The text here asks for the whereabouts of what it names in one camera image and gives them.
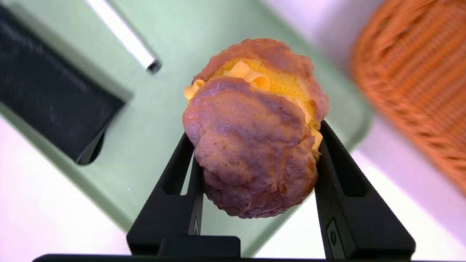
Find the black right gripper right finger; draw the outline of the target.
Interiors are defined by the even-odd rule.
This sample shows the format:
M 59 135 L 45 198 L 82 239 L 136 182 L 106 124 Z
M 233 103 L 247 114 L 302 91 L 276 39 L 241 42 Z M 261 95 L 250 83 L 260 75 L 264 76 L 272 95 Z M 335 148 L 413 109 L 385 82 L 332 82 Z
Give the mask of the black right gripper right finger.
M 410 260 L 416 242 L 322 121 L 316 204 L 328 260 Z

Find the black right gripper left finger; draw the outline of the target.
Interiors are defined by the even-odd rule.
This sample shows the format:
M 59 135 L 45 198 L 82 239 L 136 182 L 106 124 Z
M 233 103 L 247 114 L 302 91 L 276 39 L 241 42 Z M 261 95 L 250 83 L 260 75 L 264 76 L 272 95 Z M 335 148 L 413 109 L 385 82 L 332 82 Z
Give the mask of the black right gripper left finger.
M 202 168 L 193 152 L 184 133 L 126 235 L 132 255 L 156 255 L 165 238 L 200 234 Z

